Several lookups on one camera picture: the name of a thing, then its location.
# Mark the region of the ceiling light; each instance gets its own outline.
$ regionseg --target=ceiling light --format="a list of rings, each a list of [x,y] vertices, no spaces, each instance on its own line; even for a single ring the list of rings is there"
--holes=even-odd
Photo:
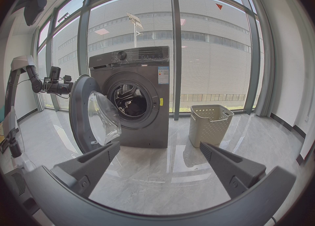
[[[99,34],[99,35],[104,35],[104,34],[107,34],[109,33],[109,31],[107,31],[106,29],[99,29],[99,30],[96,30],[95,33]]]

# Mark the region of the white plastic basket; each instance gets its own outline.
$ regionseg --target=white plastic basket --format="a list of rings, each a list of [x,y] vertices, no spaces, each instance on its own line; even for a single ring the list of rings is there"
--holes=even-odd
[[[191,106],[189,139],[193,146],[200,142],[218,146],[234,113],[221,105]]]

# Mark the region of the camera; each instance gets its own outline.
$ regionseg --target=camera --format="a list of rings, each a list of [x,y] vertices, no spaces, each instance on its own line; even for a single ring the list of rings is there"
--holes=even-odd
[[[52,66],[50,68],[49,77],[44,78],[44,83],[42,86],[43,91],[47,94],[70,94],[73,82],[71,82],[71,76],[65,75],[63,77],[63,83],[60,82],[60,71],[61,68],[57,66]]]

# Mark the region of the washing machine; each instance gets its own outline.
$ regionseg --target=washing machine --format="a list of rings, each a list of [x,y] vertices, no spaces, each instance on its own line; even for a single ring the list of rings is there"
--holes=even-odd
[[[167,148],[169,47],[138,47],[90,57],[101,92],[116,106],[122,146]]]

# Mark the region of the gray building facade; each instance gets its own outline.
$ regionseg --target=gray building facade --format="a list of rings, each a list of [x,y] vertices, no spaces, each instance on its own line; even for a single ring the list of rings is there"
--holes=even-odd
[[[182,38],[180,111],[191,105],[221,104],[242,109],[251,73],[251,39],[247,15],[216,0],[179,0]],[[113,0],[91,9],[87,32],[89,57],[134,47],[134,26],[127,12],[138,16],[143,35],[137,46],[170,47],[170,101],[173,100],[173,21],[171,0]],[[79,77],[77,33],[79,18],[53,37],[52,65],[61,75]],[[262,76],[258,85],[261,88]],[[61,108],[68,101],[58,98]]]

